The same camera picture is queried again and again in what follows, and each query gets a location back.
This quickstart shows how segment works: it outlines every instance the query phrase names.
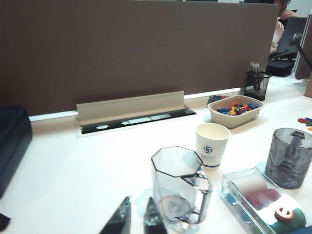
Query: desk divider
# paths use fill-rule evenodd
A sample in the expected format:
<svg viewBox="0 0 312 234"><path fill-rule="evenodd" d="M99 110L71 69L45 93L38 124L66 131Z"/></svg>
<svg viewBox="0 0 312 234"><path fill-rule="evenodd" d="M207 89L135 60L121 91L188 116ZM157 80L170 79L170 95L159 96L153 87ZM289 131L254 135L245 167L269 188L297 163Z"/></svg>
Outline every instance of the desk divider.
<svg viewBox="0 0 312 234"><path fill-rule="evenodd" d="M245 86L265 70L273 4L1 0L2 106L28 114L77 103Z"/></svg>

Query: paper cup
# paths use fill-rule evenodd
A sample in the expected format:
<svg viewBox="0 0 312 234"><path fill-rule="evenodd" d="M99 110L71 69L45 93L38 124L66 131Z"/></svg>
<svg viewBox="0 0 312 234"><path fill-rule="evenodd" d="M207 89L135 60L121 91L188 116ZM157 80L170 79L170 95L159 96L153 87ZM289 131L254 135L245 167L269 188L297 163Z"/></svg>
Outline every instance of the paper cup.
<svg viewBox="0 0 312 234"><path fill-rule="evenodd" d="M196 152L206 169L216 169L220 166L230 136L230 130L220 124L203 123L197 126Z"/></svg>

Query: white wall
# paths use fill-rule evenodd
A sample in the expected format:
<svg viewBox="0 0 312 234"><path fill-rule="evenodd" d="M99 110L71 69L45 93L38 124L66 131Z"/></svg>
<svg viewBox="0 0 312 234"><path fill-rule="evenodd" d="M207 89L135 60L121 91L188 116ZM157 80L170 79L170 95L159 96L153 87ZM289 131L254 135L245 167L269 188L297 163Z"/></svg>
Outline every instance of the white wall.
<svg viewBox="0 0 312 234"><path fill-rule="evenodd" d="M218 2L239 2L239 0L218 0ZM307 17L312 9L312 0L292 0L288 9L296 9L300 17Z"/></svg>

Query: black bag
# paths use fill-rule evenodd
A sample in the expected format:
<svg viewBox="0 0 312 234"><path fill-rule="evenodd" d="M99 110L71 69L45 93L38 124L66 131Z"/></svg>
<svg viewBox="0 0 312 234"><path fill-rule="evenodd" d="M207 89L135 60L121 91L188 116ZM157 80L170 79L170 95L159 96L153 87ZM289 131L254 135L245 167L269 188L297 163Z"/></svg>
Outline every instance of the black bag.
<svg viewBox="0 0 312 234"><path fill-rule="evenodd" d="M269 60L266 72L270 73L272 76L284 77L292 72L293 66L294 61L290 59Z"/></svg>
<svg viewBox="0 0 312 234"><path fill-rule="evenodd" d="M0 108L0 197L31 139L32 128L26 110L15 106Z"/></svg>

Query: gray plastic cup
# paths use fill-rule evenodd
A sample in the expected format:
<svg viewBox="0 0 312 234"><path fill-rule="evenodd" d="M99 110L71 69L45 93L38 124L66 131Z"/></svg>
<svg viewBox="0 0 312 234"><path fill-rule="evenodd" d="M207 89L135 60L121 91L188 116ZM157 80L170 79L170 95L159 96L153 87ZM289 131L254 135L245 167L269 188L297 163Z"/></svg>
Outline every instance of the gray plastic cup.
<svg viewBox="0 0 312 234"><path fill-rule="evenodd" d="M299 188L312 160L312 135L292 128L277 129L272 137L265 174L279 187Z"/></svg>

